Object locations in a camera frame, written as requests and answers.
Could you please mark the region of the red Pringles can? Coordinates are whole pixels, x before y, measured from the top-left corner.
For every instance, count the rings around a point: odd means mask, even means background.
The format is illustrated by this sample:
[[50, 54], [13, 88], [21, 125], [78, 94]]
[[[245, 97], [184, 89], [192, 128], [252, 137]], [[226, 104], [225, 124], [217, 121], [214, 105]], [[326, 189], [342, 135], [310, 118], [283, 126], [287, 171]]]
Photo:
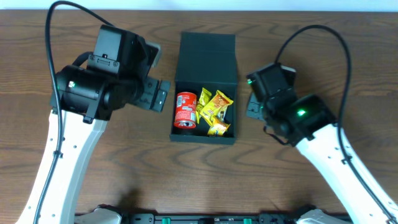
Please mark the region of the red Pringles can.
[[174, 126], [180, 129], [196, 127], [197, 96], [191, 92], [177, 94]]

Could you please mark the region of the yellow orange snack packet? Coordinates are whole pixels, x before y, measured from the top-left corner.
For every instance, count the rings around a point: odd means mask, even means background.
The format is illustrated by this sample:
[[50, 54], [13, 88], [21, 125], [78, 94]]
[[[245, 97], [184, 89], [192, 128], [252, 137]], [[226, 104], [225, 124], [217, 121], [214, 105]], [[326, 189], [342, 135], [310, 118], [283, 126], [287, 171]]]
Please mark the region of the yellow orange snack packet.
[[217, 116], [223, 108], [232, 104], [233, 100], [228, 98], [220, 90], [217, 90], [215, 96], [200, 110], [200, 115], [211, 126], [213, 117]]

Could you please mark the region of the yellow cracker packet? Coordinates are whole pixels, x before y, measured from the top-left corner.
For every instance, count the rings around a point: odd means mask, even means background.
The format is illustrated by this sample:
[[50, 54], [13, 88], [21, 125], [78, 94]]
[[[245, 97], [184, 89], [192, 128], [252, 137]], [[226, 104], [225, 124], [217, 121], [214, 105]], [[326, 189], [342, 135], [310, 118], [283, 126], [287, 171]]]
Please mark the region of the yellow cracker packet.
[[218, 117], [214, 116], [212, 125], [210, 126], [207, 135], [209, 136], [223, 136], [227, 132], [229, 124], [224, 123]]

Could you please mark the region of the black gift box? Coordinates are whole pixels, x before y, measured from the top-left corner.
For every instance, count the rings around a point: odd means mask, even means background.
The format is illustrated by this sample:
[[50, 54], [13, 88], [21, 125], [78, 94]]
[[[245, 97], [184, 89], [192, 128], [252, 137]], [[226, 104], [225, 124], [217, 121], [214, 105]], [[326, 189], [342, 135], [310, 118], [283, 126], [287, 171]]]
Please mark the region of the black gift box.
[[221, 91], [234, 103], [226, 110], [230, 127], [223, 136], [209, 136], [210, 126], [203, 119], [193, 129], [171, 127], [170, 140], [232, 145], [236, 141], [238, 74], [235, 35], [182, 32], [175, 74], [175, 94], [191, 92], [199, 96], [206, 88]]

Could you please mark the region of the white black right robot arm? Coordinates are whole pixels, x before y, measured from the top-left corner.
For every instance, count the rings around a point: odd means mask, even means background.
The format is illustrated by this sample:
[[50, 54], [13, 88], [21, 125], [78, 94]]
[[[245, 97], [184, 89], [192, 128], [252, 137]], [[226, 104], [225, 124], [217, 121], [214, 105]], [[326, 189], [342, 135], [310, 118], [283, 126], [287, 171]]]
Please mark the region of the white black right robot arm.
[[358, 157], [327, 105], [316, 95], [297, 97], [293, 68], [274, 63], [246, 78], [271, 137], [313, 164], [353, 223], [397, 223], [397, 204]]

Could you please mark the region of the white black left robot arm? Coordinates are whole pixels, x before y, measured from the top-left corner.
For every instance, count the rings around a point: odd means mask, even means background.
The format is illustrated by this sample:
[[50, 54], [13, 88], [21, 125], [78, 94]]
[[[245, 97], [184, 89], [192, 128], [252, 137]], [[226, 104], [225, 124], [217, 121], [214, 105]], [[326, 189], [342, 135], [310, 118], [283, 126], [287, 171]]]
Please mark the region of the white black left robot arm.
[[103, 25], [94, 51], [56, 74], [47, 143], [19, 223], [129, 222], [126, 212], [110, 205], [85, 215], [75, 209], [90, 157], [113, 111], [128, 104], [162, 111], [170, 83], [148, 76], [161, 52], [159, 44]]

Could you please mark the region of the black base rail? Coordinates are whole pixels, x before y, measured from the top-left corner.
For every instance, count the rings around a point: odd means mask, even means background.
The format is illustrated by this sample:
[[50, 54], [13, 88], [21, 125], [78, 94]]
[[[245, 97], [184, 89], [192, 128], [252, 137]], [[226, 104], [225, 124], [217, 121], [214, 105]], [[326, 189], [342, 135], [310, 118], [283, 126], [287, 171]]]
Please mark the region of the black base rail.
[[294, 224], [288, 215], [261, 213], [259, 215], [154, 215], [137, 213], [125, 215], [121, 221], [106, 221], [121, 224]]

